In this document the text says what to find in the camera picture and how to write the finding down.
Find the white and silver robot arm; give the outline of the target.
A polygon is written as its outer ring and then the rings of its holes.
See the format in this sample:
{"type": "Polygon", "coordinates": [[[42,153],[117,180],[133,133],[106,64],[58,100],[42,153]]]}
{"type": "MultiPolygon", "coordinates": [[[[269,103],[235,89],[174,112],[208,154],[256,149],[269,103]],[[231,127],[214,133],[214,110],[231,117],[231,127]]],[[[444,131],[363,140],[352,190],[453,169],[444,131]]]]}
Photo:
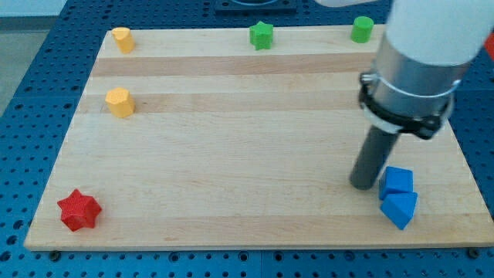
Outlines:
{"type": "Polygon", "coordinates": [[[433,137],[493,28],[493,0],[394,0],[359,102],[373,132],[433,137]]]}

